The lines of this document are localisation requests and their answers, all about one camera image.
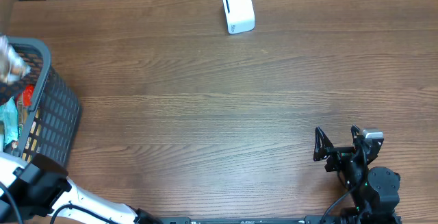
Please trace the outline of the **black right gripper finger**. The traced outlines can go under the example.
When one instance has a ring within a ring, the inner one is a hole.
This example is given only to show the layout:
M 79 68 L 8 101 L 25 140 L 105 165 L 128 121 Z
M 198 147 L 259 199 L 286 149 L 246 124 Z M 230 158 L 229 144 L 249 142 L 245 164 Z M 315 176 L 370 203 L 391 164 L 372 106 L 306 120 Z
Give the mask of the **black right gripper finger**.
M 350 128 L 352 134 L 352 143 L 354 147 L 362 147 L 363 145 L 363 136 L 361 135 L 361 130 L 358 126 L 353 125 Z
M 313 160 L 320 161 L 327 159 L 332 148 L 333 144 L 329 140 L 328 136 L 323 132 L 322 128 L 316 127 Z

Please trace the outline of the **orange spaghetti packet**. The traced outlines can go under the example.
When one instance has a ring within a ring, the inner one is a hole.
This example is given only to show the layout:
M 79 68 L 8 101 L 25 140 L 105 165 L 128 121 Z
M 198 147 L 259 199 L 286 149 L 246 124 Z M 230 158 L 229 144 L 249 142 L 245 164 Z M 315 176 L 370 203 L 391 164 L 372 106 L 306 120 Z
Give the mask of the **orange spaghetti packet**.
M 16 106 L 22 106 L 23 108 L 29 108 L 32 105 L 32 96 L 34 93 L 34 85 L 27 85 L 25 89 L 19 93 L 15 98 Z

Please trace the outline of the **teal snack packet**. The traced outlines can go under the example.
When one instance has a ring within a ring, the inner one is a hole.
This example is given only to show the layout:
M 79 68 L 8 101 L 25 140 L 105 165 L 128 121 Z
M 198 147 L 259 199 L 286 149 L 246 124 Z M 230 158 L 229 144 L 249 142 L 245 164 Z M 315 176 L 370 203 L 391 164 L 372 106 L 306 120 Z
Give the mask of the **teal snack packet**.
M 1 106 L 1 122 L 4 126 L 3 146 L 18 140 L 18 110 L 11 97 L 6 103 Z

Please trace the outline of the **cream brown nut bag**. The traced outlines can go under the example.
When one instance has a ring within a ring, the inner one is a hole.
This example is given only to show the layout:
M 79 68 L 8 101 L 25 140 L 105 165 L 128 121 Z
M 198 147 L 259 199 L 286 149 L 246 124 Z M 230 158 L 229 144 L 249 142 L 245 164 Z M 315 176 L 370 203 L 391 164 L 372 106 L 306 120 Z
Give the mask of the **cream brown nut bag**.
M 31 72 L 31 67 L 17 54 L 6 36 L 1 36 L 1 83 L 12 85 Z

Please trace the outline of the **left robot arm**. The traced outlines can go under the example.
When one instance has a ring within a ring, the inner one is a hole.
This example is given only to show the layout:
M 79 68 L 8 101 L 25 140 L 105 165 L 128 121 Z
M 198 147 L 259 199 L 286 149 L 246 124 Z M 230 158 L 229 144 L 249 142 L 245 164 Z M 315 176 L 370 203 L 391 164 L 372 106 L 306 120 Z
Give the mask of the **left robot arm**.
M 1 222 L 23 223 L 35 216 L 64 217 L 80 223 L 144 223 L 161 221 L 141 209 L 114 203 L 76 185 L 67 170 L 36 154 L 31 162 L 1 153 Z

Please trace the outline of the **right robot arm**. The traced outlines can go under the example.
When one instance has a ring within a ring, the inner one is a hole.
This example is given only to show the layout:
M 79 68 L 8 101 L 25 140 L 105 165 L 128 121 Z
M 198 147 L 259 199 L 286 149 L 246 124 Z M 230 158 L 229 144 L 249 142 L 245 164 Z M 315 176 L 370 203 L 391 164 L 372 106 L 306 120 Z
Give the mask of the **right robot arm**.
M 401 176 L 387 167 L 369 167 L 381 150 L 383 132 L 356 125 L 350 132 L 352 146 L 335 147 L 321 127 L 315 128 L 313 160 L 324 160 L 326 172 L 337 173 L 347 190 L 315 218 L 318 223 L 401 223 L 395 212 Z

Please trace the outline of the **white barcode scanner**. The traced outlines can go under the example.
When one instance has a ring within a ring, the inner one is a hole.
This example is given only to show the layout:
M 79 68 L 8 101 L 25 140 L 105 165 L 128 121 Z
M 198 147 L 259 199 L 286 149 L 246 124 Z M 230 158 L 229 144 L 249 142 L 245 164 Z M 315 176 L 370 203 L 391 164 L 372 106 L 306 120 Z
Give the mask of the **white barcode scanner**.
M 255 28 L 252 0 L 222 0 L 227 30 L 230 34 L 249 32 Z

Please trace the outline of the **grey plastic basket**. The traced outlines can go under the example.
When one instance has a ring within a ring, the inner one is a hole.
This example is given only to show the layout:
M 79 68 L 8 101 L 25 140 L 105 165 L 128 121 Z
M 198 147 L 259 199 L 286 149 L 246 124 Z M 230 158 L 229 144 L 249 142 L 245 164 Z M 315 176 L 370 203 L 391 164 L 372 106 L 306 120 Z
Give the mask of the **grey plastic basket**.
M 29 85 L 34 92 L 18 142 L 6 145 L 4 151 L 26 161 L 41 153 L 65 167 L 81 118 L 79 99 L 51 66 L 51 53 L 43 41 L 13 36 L 8 41 L 31 72 L 10 86 L 1 84 L 1 103 Z

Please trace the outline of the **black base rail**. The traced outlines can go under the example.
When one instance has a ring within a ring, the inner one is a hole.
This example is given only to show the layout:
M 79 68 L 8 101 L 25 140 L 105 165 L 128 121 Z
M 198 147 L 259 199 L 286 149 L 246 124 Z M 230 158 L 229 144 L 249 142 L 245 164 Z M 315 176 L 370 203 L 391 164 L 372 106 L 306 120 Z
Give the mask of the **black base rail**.
M 400 216 L 387 220 L 376 221 L 356 217 L 307 215 L 302 218 L 267 218 L 267 219 L 190 219 L 189 217 L 162 217 L 163 224 L 351 224 L 351 223 L 402 223 Z

